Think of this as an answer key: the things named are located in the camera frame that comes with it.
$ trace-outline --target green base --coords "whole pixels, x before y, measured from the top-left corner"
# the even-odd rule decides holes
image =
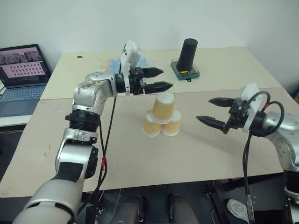
[[[173,59],[171,61],[171,67],[172,70],[174,71],[174,73],[176,74],[176,76],[178,77],[179,80],[186,80],[186,79],[192,79],[192,78],[198,78],[199,77],[199,71],[197,70],[197,68],[195,67],[195,65],[193,64],[193,67],[191,69],[191,71],[189,71],[188,73],[179,73],[179,71],[177,70],[177,63],[178,60],[177,59]]]

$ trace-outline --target laptop keyboard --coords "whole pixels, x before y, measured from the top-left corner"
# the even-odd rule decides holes
[[[43,93],[45,86],[33,86],[20,89],[8,89],[0,98],[0,102],[39,99]]]

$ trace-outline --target yellow cup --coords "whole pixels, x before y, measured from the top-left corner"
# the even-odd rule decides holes
[[[167,124],[171,121],[175,96],[172,92],[158,93],[153,108],[153,120],[159,124]]]
[[[152,117],[152,110],[146,111],[143,120],[142,131],[149,137],[155,137],[159,135],[161,131],[161,124],[156,123]]]
[[[181,125],[182,114],[178,110],[173,111],[171,121],[168,124],[162,125],[162,133],[167,136],[175,136],[179,132]]]

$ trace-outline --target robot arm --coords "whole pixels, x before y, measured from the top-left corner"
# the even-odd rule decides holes
[[[110,71],[95,72],[85,77],[74,91],[72,112],[65,117],[70,122],[65,129],[55,159],[56,176],[44,183],[14,220],[14,224],[72,224],[77,216],[84,180],[94,175],[98,149],[97,142],[100,116],[108,97],[127,92],[134,95],[165,91],[172,84],[159,82],[146,85],[144,77],[154,77],[163,71],[157,68],[135,67],[140,54],[124,48],[122,57],[126,74]]]
[[[197,119],[208,126],[220,129],[224,134],[227,134],[230,128],[242,128],[243,132],[251,131],[254,136],[266,137],[273,143],[285,175],[285,194],[292,218],[288,223],[295,224],[299,222],[299,117],[291,114],[283,115],[284,118],[278,125],[281,114],[276,112],[266,114],[263,110],[258,110],[262,102],[261,95],[247,104],[257,93],[257,86],[249,84],[240,90],[235,99],[209,100],[217,106],[230,107],[227,123],[209,116],[197,116]],[[273,133],[269,132],[277,125],[278,128]]]

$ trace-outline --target white sneaker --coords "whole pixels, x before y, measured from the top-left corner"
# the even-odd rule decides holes
[[[230,199],[226,206],[235,217],[243,219],[249,224],[247,208],[245,204],[242,204],[237,200]]]

